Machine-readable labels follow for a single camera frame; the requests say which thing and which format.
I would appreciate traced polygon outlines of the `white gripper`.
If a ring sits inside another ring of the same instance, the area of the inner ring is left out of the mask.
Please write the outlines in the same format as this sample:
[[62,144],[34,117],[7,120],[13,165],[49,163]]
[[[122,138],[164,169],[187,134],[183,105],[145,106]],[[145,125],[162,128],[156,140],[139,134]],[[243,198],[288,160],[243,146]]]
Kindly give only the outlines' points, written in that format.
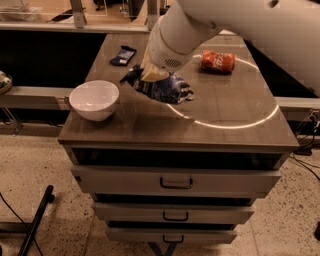
[[183,67],[200,44],[199,31],[199,23],[187,16],[161,16],[150,33],[140,79],[161,81],[169,77],[167,70]]

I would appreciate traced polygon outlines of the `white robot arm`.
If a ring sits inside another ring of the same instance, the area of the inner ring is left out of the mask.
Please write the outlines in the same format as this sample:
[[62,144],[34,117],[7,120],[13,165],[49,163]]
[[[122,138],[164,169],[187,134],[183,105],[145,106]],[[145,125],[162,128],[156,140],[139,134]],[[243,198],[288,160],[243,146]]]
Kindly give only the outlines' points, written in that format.
[[175,0],[151,30],[142,79],[167,78],[223,30],[320,93],[320,4],[313,0]]

